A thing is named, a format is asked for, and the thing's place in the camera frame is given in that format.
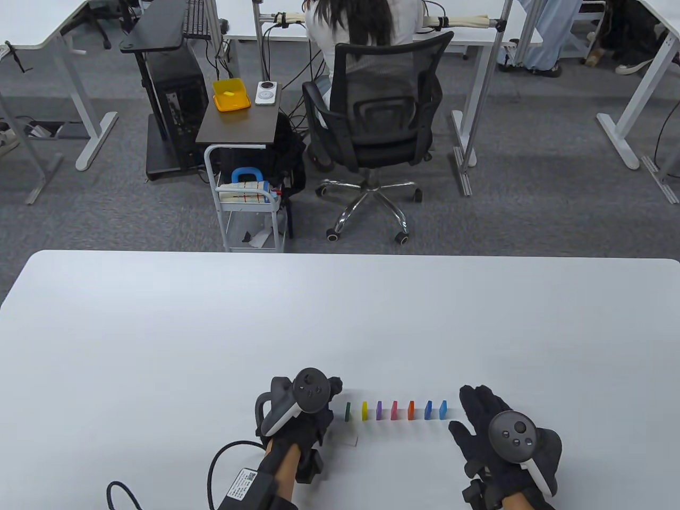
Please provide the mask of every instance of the computer tower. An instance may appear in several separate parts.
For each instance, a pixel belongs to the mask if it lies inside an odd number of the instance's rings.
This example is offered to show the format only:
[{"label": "computer tower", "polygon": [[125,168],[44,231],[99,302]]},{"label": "computer tower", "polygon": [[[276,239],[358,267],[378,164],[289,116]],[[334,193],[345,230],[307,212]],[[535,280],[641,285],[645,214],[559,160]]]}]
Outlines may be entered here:
[{"label": "computer tower", "polygon": [[208,105],[199,63],[186,42],[175,51],[147,53],[146,63],[180,169],[195,169],[203,164],[196,136]]}]

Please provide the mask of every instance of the label sticker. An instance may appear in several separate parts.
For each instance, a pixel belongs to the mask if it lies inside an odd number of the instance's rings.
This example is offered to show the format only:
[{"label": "label sticker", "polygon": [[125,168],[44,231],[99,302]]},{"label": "label sticker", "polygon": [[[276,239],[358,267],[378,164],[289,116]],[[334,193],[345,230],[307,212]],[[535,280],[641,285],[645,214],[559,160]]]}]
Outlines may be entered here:
[{"label": "label sticker", "polygon": [[245,495],[248,493],[248,489],[250,489],[256,476],[257,471],[248,468],[241,469],[241,472],[236,477],[236,480],[234,480],[234,483],[231,484],[231,488],[226,495],[230,498],[243,501],[243,498],[245,498]]}]

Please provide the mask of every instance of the hand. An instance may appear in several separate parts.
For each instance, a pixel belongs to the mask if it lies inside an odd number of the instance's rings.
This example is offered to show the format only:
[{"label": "hand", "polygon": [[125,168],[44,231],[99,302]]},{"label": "hand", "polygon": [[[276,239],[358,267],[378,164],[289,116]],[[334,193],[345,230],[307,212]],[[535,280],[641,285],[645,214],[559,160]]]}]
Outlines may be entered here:
[{"label": "hand", "polygon": [[[342,381],[339,377],[330,377],[330,402],[335,395],[342,391]],[[298,445],[303,458],[306,458],[312,447],[318,441],[323,444],[326,431],[333,421],[333,411],[328,408],[328,404],[324,408],[314,414],[300,413],[297,418],[291,418],[282,426],[274,435],[275,441],[283,439],[290,444]]]},{"label": "hand", "polygon": [[465,460],[476,460],[484,464],[503,496],[511,496],[535,487],[531,475],[518,464],[503,460],[494,451],[489,440],[489,423],[497,414],[511,411],[510,406],[486,386],[477,386],[475,389],[472,386],[463,386],[460,389],[460,403],[477,434],[473,436],[460,422],[449,423],[449,431]]}]

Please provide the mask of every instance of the gray carpet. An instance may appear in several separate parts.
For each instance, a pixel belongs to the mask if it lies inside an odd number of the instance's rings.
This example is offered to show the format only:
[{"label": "gray carpet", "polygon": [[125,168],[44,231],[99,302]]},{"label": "gray carpet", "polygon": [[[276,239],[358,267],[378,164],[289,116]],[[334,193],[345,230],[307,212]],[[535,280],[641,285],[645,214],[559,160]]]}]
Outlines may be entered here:
[{"label": "gray carpet", "polygon": [[[0,302],[28,257],[38,250],[220,251],[221,240],[207,186],[198,176],[146,182],[146,120],[150,106],[132,56],[117,51],[122,33],[107,26],[114,49],[105,52],[96,33],[81,28],[76,47],[88,50],[75,63],[99,112],[120,119],[87,172],[74,162],[84,142],[37,142],[45,158],[66,155],[53,182],[33,206],[23,205],[33,183],[22,148],[0,160]],[[288,81],[305,65],[307,47],[272,43],[274,79]],[[207,81],[214,79],[196,53]],[[256,80],[253,43],[242,44],[241,73]],[[22,75],[6,58],[0,88],[16,114],[73,118],[77,114],[46,52],[24,52],[34,70]],[[665,201],[645,170],[628,170],[595,121],[598,112],[617,118],[640,81],[617,76],[614,65],[587,69],[564,62],[557,80],[527,73],[497,73],[477,142],[473,197],[462,198],[452,174],[450,110],[462,108],[473,59],[447,55],[440,68],[445,98],[435,121],[435,151],[429,163],[403,165],[386,178],[413,178],[422,204],[400,201],[412,228],[411,242],[393,242],[396,223],[377,204],[361,209],[338,243],[324,233],[349,194],[319,199],[323,178],[308,171],[307,190],[295,197],[296,238],[292,252],[448,255],[680,257],[680,206]],[[300,96],[299,80],[286,90],[284,109]],[[674,67],[629,136],[639,154],[651,154],[671,107],[680,99],[680,69]],[[671,119],[660,157],[680,142],[680,114]],[[350,177],[343,169],[334,175]],[[680,181],[677,183],[680,192]]]}]

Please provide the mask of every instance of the yellow lid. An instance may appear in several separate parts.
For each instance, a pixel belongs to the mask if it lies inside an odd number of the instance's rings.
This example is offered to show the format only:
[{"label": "yellow lid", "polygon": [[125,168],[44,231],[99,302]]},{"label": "yellow lid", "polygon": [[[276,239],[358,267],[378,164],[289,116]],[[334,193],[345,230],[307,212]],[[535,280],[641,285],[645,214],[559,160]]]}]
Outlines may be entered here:
[{"label": "yellow lid", "polygon": [[241,78],[231,78],[213,83],[215,106],[220,112],[248,108],[250,98]]}]

